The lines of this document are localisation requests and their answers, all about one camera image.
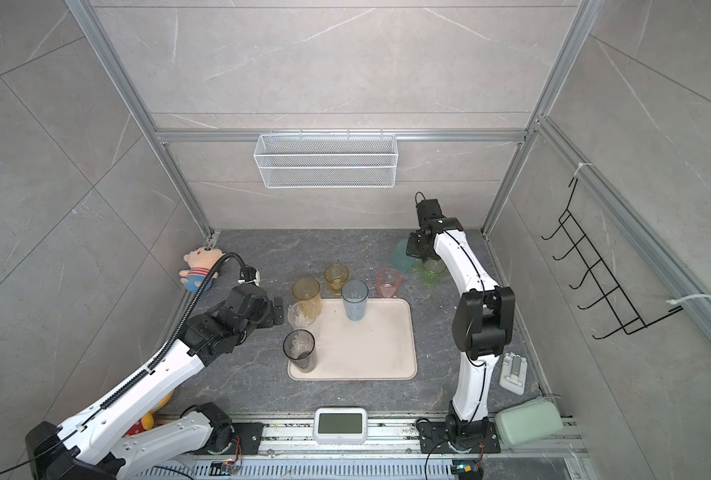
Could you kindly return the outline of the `blue glass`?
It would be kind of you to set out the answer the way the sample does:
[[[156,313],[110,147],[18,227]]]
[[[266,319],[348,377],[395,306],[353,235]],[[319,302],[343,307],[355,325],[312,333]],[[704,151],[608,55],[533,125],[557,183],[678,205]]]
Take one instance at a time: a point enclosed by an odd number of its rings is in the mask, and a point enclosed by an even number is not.
[[[346,317],[351,321],[361,321],[367,312],[367,299],[369,299],[369,286],[358,279],[345,282],[340,290]]]

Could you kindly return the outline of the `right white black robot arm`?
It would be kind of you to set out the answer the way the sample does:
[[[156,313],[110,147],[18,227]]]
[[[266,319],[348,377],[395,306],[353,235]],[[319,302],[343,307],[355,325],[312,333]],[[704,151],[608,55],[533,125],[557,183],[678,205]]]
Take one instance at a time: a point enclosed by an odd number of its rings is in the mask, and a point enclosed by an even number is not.
[[[461,294],[451,323],[461,370],[445,431],[453,448],[467,450],[489,433],[489,391],[499,357],[513,339],[515,292],[485,271],[461,222],[444,216],[436,199],[417,193],[415,209],[419,229],[409,235],[407,255],[443,262]]]

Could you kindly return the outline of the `short yellow glass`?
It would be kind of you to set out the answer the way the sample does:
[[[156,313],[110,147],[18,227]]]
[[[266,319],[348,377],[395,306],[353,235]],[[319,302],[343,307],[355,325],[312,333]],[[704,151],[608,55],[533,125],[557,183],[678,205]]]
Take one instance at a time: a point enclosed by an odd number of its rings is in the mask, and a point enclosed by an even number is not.
[[[332,294],[339,296],[343,285],[349,280],[349,270],[341,263],[333,263],[326,266],[324,279]]]

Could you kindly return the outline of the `dark grey smoked glass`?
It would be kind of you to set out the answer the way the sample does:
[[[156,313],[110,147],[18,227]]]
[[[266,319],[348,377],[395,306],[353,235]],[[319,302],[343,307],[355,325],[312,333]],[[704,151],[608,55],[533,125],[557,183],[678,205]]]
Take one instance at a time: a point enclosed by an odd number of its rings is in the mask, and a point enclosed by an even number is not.
[[[285,357],[302,373],[311,372],[317,362],[315,337],[305,329],[291,331],[283,340]]]

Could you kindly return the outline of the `pink glass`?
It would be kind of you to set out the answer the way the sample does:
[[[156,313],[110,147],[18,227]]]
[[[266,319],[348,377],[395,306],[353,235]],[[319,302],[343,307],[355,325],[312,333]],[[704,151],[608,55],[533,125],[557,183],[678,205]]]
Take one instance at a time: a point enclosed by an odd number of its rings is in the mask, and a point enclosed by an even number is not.
[[[377,295],[380,298],[395,298],[401,287],[401,272],[393,268],[381,268],[375,275]]]

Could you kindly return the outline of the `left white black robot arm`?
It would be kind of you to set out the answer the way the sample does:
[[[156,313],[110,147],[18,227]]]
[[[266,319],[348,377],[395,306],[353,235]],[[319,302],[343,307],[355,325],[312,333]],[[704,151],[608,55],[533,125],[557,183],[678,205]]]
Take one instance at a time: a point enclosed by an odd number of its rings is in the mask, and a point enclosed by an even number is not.
[[[209,310],[187,316],[168,347],[115,390],[61,424],[42,422],[25,437],[35,479],[126,479],[180,454],[221,454],[233,448],[231,418],[212,402],[139,434],[131,427],[153,412],[175,388],[257,329],[283,324],[282,298],[247,283],[232,288]]]

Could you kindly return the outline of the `clear transparent glass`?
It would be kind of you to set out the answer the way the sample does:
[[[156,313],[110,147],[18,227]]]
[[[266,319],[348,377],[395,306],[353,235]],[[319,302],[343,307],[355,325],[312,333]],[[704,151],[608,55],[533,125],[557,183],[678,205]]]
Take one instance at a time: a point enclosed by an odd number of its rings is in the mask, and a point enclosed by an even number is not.
[[[301,301],[287,309],[287,320],[293,329],[311,326],[319,316],[319,308],[312,301]]]

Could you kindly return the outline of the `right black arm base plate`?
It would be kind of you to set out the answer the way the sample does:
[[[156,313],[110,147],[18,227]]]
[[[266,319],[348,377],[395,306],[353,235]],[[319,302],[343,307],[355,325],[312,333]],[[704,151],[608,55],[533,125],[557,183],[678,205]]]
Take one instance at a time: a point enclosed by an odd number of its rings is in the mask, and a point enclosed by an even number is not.
[[[501,444],[495,424],[473,423],[473,429],[453,427],[449,422],[419,418],[415,421],[422,454],[499,454]]]

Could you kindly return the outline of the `teal glass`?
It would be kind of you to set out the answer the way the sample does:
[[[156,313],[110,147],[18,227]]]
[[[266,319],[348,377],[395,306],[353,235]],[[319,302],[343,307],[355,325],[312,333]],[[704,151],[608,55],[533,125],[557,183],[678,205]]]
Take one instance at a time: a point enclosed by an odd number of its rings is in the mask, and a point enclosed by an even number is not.
[[[399,240],[395,251],[393,251],[393,257],[391,257],[391,268],[397,270],[401,275],[409,272],[417,263],[416,257],[407,254],[407,242],[409,242],[407,238]]]

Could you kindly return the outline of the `beige plastic tray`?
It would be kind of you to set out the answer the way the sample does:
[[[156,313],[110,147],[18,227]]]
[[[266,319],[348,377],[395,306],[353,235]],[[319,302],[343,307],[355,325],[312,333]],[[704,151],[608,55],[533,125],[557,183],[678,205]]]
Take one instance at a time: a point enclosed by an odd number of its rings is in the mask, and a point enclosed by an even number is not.
[[[348,319],[342,300],[325,299],[306,329],[315,340],[316,364],[309,372],[287,364],[296,381],[403,381],[417,375],[411,306],[403,299],[371,298],[359,321]]]

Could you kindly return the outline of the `tall amber yellow glass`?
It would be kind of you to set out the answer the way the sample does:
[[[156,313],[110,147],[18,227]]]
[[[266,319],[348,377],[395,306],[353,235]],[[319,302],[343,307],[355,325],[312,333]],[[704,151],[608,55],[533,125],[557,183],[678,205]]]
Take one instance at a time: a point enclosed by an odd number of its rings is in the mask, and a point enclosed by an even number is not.
[[[321,312],[320,284],[312,277],[296,280],[292,286],[292,295],[298,311],[306,318],[315,320]]]

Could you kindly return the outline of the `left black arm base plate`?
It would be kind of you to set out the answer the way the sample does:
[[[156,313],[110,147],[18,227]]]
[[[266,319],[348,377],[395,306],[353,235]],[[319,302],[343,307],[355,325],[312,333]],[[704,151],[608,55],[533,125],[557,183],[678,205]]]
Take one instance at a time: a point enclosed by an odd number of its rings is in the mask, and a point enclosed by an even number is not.
[[[251,422],[216,428],[206,451],[211,455],[257,455],[263,427],[262,423]]]

